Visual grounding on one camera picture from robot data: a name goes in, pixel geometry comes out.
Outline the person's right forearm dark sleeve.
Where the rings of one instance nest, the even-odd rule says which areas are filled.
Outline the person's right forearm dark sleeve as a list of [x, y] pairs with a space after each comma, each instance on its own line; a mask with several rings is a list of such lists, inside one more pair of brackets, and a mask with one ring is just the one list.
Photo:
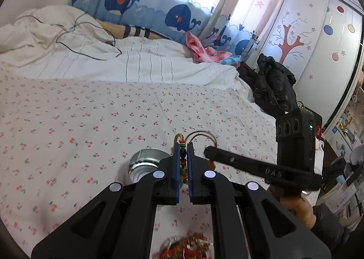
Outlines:
[[312, 228], [312, 232], [316, 235], [328, 248], [339, 250], [346, 245], [350, 230], [347, 226], [342, 226], [339, 219], [325, 205], [321, 204], [313, 207], [313, 213], [316, 222]]

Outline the person's right hand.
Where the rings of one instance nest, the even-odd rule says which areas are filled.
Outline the person's right hand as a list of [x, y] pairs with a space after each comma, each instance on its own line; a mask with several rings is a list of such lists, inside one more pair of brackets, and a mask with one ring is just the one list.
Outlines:
[[294, 211], [294, 216], [301, 221], [308, 229], [312, 229], [316, 223], [316, 216], [313, 207], [303, 196], [280, 197], [279, 189], [270, 186], [267, 191], [280, 202], [287, 210]]

